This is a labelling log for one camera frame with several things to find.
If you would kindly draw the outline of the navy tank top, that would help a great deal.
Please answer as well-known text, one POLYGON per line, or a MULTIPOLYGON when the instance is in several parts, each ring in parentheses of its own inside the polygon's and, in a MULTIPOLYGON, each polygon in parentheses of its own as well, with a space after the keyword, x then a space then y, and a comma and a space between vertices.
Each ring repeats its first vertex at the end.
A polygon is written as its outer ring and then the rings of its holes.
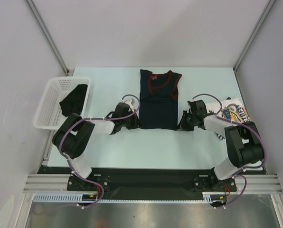
POLYGON ((178 83, 182 74, 154 74, 140 70, 139 119, 142 129, 176 130, 178 127, 178 83))

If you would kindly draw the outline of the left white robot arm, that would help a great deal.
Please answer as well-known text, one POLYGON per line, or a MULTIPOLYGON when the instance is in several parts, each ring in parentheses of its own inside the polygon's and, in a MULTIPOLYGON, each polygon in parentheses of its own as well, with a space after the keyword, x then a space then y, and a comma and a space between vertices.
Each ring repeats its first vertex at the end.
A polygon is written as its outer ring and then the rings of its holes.
POLYGON ((92 168, 83 155, 90 137, 95 134, 113 135, 124 127, 128 130, 139 128, 138 109, 134 109, 133 105, 133 99, 122 100, 103 118, 82 118, 78 114, 70 114, 54 134, 52 144, 79 177, 77 183, 84 190, 94 186, 94 177, 90 175, 92 168))

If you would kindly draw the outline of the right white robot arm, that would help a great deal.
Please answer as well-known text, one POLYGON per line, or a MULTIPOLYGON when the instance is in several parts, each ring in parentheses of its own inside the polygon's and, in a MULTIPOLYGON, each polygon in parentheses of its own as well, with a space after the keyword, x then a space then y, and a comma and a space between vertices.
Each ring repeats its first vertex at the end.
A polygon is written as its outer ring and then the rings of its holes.
POLYGON ((219 109, 210 110, 203 100, 188 102, 178 125, 180 130, 196 127, 218 134, 226 141, 227 157, 210 170, 208 186, 221 190, 226 181, 245 169, 258 169, 266 162, 266 151, 257 127, 241 104, 218 102, 219 109))

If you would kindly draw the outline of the white tank top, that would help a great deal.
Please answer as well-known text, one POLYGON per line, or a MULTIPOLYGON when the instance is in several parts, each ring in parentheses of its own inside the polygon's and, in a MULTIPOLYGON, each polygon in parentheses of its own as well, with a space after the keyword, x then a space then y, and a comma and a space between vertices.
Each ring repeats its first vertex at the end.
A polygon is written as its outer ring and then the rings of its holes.
POLYGON ((231 99, 230 97, 226 100, 221 101, 222 109, 220 112, 220 104, 218 102, 206 103, 206 109, 210 113, 215 113, 218 116, 232 120, 235 122, 250 122, 251 118, 249 117, 243 103, 239 98, 231 99))

